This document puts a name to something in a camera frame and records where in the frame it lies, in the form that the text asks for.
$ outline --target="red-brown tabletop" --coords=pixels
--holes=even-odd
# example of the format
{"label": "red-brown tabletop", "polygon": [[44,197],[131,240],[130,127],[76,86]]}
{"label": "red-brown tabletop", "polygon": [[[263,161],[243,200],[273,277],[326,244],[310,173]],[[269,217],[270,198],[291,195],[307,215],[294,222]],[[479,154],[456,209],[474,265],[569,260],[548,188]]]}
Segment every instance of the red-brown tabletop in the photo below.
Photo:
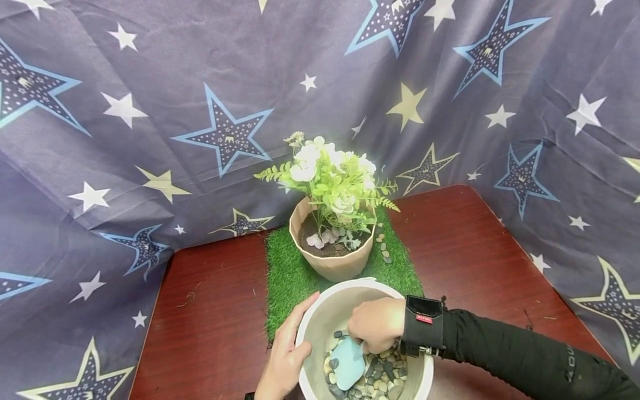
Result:
{"label": "red-brown tabletop", "polygon": [[[451,186],[397,205],[402,213],[390,213],[392,225],[429,297],[446,295],[449,308],[521,327],[530,323],[528,314],[536,332],[610,359],[471,187]],[[265,237],[176,253],[131,399],[235,400],[255,390],[268,355]],[[527,397],[481,369],[437,358],[429,398]]]}

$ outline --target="green artificial turf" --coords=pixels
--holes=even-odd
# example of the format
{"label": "green artificial turf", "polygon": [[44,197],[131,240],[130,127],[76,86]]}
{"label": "green artificial turf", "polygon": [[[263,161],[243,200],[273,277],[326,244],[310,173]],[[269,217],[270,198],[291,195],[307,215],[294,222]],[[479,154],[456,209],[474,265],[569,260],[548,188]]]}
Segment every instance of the green artificial turf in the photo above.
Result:
{"label": "green artificial turf", "polygon": [[[377,281],[393,287],[401,294],[422,296],[422,285],[415,274],[413,264],[406,248],[393,231],[387,212],[378,210],[378,222],[374,236],[385,235],[383,242],[387,244],[392,262],[385,264],[380,250],[380,243],[374,241],[367,266],[357,278],[373,276]],[[289,227],[274,230],[266,239],[267,261],[267,321],[266,330],[269,342],[273,340],[276,329],[284,322],[293,307],[316,291],[323,291],[334,285],[309,265],[298,251]]]}

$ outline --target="flower pot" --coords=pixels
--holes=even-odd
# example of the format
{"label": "flower pot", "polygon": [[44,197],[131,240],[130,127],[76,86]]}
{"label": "flower pot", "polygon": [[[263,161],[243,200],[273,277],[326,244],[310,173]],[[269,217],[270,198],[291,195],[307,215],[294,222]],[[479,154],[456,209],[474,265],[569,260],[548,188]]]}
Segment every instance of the flower pot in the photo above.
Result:
{"label": "flower pot", "polygon": [[296,247],[313,267],[313,269],[331,282],[342,282],[353,279],[362,272],[367,265],[371,248],[373,247],[373,234],[362,243],[355,251],[340,257],[318,257],[300,246],[299,232],[305,218],[315,209],[309,204],[308,197],[298,203],[289,219],[289,233],[296,243]]}
{"label": "flower pot", "polygon": [[[296,346],[303,341],[311,343],[311,355],[300,371],[300,389],[307,400],[335,399],[324,380],[324,352],[330,346],[333,332],[346,328],[353,309],[365,301],[392,297],[403,298],[393,288],[381,284],[375,278],[361,278],[342,282],[320,294],[316,302],[305,312]],[[407,379],[398,400],[425,400],[433,384],[433,357],[407,357]]]}

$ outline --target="star-patterned fabric backdrop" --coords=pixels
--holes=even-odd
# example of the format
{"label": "star-patterned fabric backdrop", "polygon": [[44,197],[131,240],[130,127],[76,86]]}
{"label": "star-patterned fabric backdrop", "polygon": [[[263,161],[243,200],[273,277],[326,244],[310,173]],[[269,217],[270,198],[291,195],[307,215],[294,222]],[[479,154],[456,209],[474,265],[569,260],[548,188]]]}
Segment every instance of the star-patterned fabric backdrop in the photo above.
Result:
{"label": "star-patterned fabric backdrop", "polygon": [[640,381],[639,12],[0,0],[0,398],[127,398],[171,255],[287,220],[294,131],[473,186]]}

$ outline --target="white bucket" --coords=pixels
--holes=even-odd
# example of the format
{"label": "white bucket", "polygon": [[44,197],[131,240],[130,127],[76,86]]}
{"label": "white bucket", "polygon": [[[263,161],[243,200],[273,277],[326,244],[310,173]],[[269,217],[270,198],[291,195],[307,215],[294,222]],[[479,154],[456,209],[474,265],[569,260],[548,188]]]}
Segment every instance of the white bucket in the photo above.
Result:
{"label": "white bucket", "polygon": [[[324,353],[337,330],[345,329],[354,308],[365,301],[384,297],[403,298],[395,289],[375,278],[348,280],[320,294],[309,308],[298,328],[296,346],[311,343],[313,351],[300,371],[300,389],[307,400],[335,399],[324,380]],[[421,354],[407,357],[407,379],[398,400],[426,400],[433,382],[433,358]]]}

